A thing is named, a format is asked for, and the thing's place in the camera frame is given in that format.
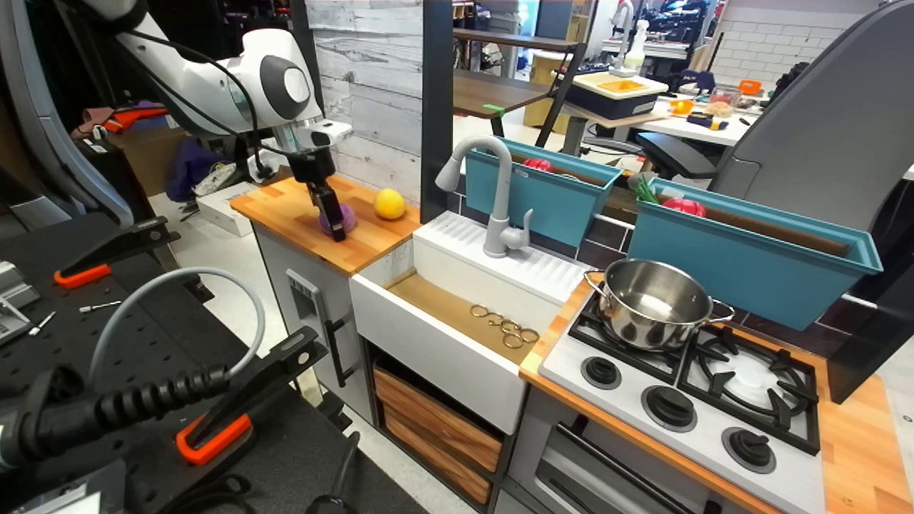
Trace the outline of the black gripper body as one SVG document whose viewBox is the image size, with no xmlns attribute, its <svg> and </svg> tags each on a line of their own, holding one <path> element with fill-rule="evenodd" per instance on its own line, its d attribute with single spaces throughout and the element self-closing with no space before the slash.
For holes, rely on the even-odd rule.
<svg viewBox="0 0 914 514">
<path fill-rule="evenodd" d="M 346 136 L 346 125 L 336 119 L 293 124 L 280 132 L 280 148 L 289 155 L 289 165 L 300 184 L 316 191 L 332 174 L 332 148 Z"/>
</svg>

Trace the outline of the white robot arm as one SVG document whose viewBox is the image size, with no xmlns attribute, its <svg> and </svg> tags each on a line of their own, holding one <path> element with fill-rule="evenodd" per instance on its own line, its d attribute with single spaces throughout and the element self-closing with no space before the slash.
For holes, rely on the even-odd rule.
<svg viewBox="0 0 914 514">
<path fill-rule="evenodd" d="M 177 119 L 197 134 L 257 134 L 267 129 L 273 155 L 309 188 L 332 239 L 346 236 L 343 206 L 329 186 L 332 148 L 352 134 L 316 104 L 303 49 L 289 29 L 252 29 L 237 58 L 189 58 L 156 27 L 146 0 L 77 0 L 150 78 Z"/>
</svg>

